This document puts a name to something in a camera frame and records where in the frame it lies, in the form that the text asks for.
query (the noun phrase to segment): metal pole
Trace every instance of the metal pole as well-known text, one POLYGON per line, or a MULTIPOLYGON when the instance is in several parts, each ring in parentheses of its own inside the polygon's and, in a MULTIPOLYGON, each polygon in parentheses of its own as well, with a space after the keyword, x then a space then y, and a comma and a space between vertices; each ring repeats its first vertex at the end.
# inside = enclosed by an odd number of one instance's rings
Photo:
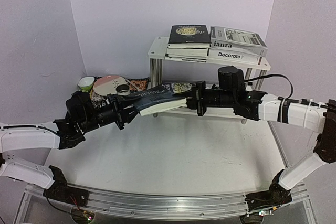
MULTIPOLYGON (((245 80, 250 79, 250 77, 251 77, 251 73, 252 73, 252 68, 247 68, 247 70, 246 70, 246 74, 245 74, 245 80)), ((244 119, 242 119, 241 122, 242 122, 242 124, 246 124, 247 119, 244 118, 244 119)))
MULTIPOLYGON (((262 70, 262 71, 260 71, 260 75, 259 76, 265 76, 266 73, 267 73, 266 70, 262 70)), ((263 79, 257 80, 257 84, 256 84, 256 87, 254 89, 255 90, 260 90, 263 82, 264 82, 263 79)))
POLYGON ((157 77, 158 77, 158 63, 157 59, 150 59, 150 64, 151 64, 151 88, 154 88, 157 86, 157 77))
POLYGON ((162 60, 161 59, 157 59, 156 60, 157 63, 157 80, 158 80, 158 85, 160 85, 162 83, 162 60))

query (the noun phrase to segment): white tabletop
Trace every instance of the white tabletop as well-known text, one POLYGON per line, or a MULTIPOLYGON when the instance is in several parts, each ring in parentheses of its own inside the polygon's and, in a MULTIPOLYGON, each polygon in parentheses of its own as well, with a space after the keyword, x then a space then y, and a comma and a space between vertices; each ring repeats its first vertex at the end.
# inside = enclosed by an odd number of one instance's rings
POLYGON ((159 114, 107 125, 47 165, 71 184, 156 195, 211 195, 267 189, 284 168, 267 122, 159 114))

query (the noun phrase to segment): book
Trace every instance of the book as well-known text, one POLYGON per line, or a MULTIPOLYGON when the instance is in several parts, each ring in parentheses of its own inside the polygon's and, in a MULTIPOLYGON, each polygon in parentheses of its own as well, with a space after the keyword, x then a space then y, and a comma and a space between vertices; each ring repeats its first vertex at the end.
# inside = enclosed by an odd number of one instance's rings
POLYGON ((168 56, 166 55, 164 57, 165 60, 174 60, 179 62, 200 62, 200 63, 206 63, 207 59, 196 59, 196 58, 188 58, 188 57, 172 57, 172 55, 168 56))
POLYGON ((267 46, 257 33, 211 26, 210 35, 211 47, 221 47, 221 49, 241 48, 261 57, 266 56, 267 46))
POLYGON ((258 65, 261 62, 261 58, 261 56, 241 48, 215 47, 209 49, 209 59, 225 59, 258 65))
POLYGON ((168 55, 207 57, 208 48, 167 48, 168 55))
POLYGON ((206 60, 208 58, 208 55, 206 56, 187 56, 187 55, 172 55, 172 54, 168 54, 166 55, 170 58, 186 58, 186 59, 200 59, 200 60, 206 60))
POLYGON ((168 89, 170 92, 177 94, 188 90, 191 90, 196 84, 191 82, 167 82, 163 81, 161 84, 163 87, 168 89))
POLYGON ((173 93, 164 88, 162 85, 145 91, 133 93, 131 96, 142 97, 139 101, 133 104, 140 115, 150 115, 167 110, 187 107, 186 98, 173 96, 173 93))
POLYGON ((168 48, 208 48, 210 35, 205 25, 172 26, 168 48))

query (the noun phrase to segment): small bowl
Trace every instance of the small bowl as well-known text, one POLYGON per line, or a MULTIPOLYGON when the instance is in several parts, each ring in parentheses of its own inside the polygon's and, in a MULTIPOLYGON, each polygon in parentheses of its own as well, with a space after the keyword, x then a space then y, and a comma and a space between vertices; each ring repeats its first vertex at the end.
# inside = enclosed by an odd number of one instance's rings
POLYGON ((94 84, 94 77, 87 76, 79 81, 78 87, 83 91, 90 91, 93 87, 93 84, 94 84))
POLYGON ((131 93, 130 86, 127 84, 122 84, 116 87, 115 89, 118 95, 129 95, 131 93))

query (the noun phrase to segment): green bowl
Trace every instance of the green bowl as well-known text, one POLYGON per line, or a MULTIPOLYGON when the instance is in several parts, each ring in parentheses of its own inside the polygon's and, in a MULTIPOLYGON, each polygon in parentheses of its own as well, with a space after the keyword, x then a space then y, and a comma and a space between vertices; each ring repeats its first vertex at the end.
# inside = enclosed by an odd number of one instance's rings
POLYGON ((94 84, 94 77, 87 76, 79 81, 78 87, 83 91, 90 91, 93 87, 93 84, 94 84))

